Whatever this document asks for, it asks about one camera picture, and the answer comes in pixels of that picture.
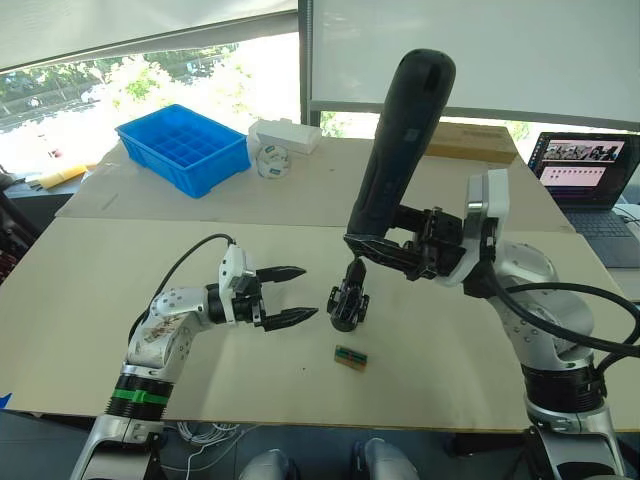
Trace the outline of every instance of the white table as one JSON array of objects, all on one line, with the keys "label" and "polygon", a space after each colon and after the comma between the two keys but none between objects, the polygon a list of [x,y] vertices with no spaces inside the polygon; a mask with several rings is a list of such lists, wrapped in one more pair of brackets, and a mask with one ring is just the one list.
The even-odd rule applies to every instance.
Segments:
[{"label": "white table", "polygon": [[[309,156],[292,153],[291,173],[282,179],[266,180],[251,169],[199,199],[131,161],[118,144],[58,216],[344,227],[371,144],[371,140],[323,138]],[[505,165],[423,157],[403,203],[419,209],[437,205],[461,216],[469,175],[489,168]],[[509,178],[511,208],[516,212],[509,217],[509,229],[574,231],[523,162],[516,159],[511,164]]]},{"label": "white table", "polygon": [[[294,158],[289,177],[267,181],[245,172],[199,200],[137,167],[120,148],[0,288],[0,362],[10,366],[0,369],[0,396],[13,392],[9,408],[100,413],[129,327],[160,278],[197,240],[224,231],[258,266],[307,268],[307,275],[267,295],[285,307],[317,306],[321,313],[271,334],[246,325],[201,334],[174,389],[169,418],[461,430],[527,424],[518,362],[486,302],[370,265],[365,324],[343,334],[323,313],[350,258],[341,237],[370,142],[325,139],[312,156]],[[467,177],[494,167],[425,158],[404,203],[461,215]],[[544,251],[562,280],[619,291],[518,161],[510,167],[510,191],[506,238]],[[213,222],[223,219],[232,223]],[[169,285],[215,281],[223,250],[221,244],[203,248]],[[623,312],[587,301],[596,319],[607,319],[597,322],[596,335],[627,335],[631,321]],[[335,363],[336,344],[367,353],[366,371]],[[640,428],[640,384],[628,381],[636,371],[626,361],[608,375],[619,429]]]},{"label": "white table", "polygon": [[[284,306],[322,309],[349,261],[343,228],[58,218],[0,289],[0,396],[13,392],[8,407],[100,413],[132,321],[174,260],[213,232],[232,234],[257,266],[308,270],[284,284]],[[563,280],[588,278],[618,291],[579,235],[506,236],[547,253]],[[169,286],[215,281],[224,248],[224,242],[203,248]],[[370,264],[366,287],[367,320],[349,334],[334,330],[321,312],[269,334],[242,325],[199,335],[168,418],[461,430],[527,424],[520,366],[486,302]],[[595,334],[626,336],[631,322],[620,310],[587,301],[596,319],[607,319]],[[335,363],[336,344],[367,353],[366,371]],[[640,428],[640,383],[629,381],[636,374],[628,360],[608,375],[619,429]]]}]

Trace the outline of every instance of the yellow object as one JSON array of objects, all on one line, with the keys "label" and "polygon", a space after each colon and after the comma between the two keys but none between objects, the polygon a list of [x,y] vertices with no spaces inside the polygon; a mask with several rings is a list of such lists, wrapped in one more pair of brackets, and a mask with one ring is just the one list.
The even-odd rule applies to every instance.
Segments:
[{"label": "yellow object", "polygon": [[506,127],[440,122],[425,155],[508,165],[518,149]]},{"label": "yellow object", "polygon": [[66,182],[67,180],[80,175],[87,171],[87,167],[84,165],[76,165],[74,167],[68,167],[64,170],[59,170],[54,173],[47,173],[38,178],[38,183],[42,186],[42,188],[51,188],[59,185],[62,182]]}]

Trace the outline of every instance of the blue plastic crate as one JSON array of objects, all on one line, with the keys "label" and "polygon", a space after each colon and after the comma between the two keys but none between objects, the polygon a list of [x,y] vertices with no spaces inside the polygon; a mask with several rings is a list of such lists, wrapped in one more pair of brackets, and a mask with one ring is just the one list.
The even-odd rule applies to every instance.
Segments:
[{"label": "blue plastic crate", "polygon": [[131,159],[198,198],[251,166],[246,137],[181,105],[116,128]]}]

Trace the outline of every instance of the roll of tape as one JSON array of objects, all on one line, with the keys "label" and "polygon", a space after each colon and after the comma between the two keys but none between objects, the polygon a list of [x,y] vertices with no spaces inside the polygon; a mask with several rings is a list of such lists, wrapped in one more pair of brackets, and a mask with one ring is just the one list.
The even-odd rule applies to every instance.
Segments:
[{"label": "roll of tape", "polygon": [[291,161],[284,147],[267,145],[258,154],[258,173],[264,178],[280,178],[289,173]]}]

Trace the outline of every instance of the blue tape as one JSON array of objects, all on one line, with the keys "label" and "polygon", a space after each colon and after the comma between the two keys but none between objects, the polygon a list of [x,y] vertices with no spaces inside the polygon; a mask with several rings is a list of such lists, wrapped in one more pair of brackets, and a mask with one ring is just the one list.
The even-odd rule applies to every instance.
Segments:
[{"label": "blue tape", "polygon": [[11,393],[5,395],[4,397],[0,397],[0,408],[5,408],[7,403],[9,403],[9,399],[11,398]]}]

